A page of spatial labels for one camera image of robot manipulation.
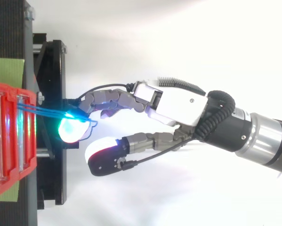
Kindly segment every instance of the black panel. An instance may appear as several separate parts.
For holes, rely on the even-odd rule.
[[[23,0],[0,0],[0,58],[24,59]]]
[[[60,40],[45,42],[42,48],[42,59],[38,60],[39,54],[34,54],[34,62],[38,62],[39,69],[36,75],[39,89],[45,97],[41,107],[65,110],[65,58],[62,53],[63,43]],[[54,158],[37,159],[37,184],[38,197],[44,200],[55,200],[56,205],[62,205],[66,201],[66,150],[64,142],[60,140],[58,125],[60,119],[43,117],[44,125],[48,133]],[[37,128],[37,147],[47,148],[44,140],[42,127]]]
[[[46,33],[34,33],[33,34],[33,44],[42,44],[47,41]]]

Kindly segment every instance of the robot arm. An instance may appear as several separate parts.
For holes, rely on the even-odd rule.
[[[234,100],[222,91],[206,95],[199,87],[176,79],[139,81],[133,94],[120,89],[89,92],[78,108],[86,115],[102,110],[101,118],[134,109],[163,124],[179,125],[174,134],[137,133],[121,140],[106,137],[93,142],[85,157],[95,176],[131,169],[195,139],[282,172],[282,122],[235,108]],[[126,161],[127,154],[146,149],[161,152]]]

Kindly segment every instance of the red plastic crate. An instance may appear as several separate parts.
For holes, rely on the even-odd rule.
[[[36,106],[36,94],[0,83],[0,194],[31,173],[36,165],[36,118],[23,112],[23,148],[18,149],[18,98]],[[20,170],[19,156],[24,156]]]

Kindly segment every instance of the white wall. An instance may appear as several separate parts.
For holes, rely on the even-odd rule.
[[[68,46],[68,98],[101,84],[171,76],[282,119],[282,0],[29,3],[34,32]],[[125,172],[91,175],[89,143],[139,131],[171,128],[127,110],[100,121],[80,150],[68,150],[67,202],[46,202],[39,225],[282,226],[282,176],[213,147],[188,145]]]

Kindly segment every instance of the bolt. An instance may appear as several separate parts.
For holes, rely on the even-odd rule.
[[[24,18],[29,21],[35,20],[35,9],[31,6],[28,6],[24,11]]]
[[[37,102],[39,105],[42,105],[42,102],[45,100],[45,97],[42,95],[41,92],[37,93]]]
[[[61,51],[62,51],[63,54],[67,54],[67,46],[63,45],[62,48],[61,48]]]

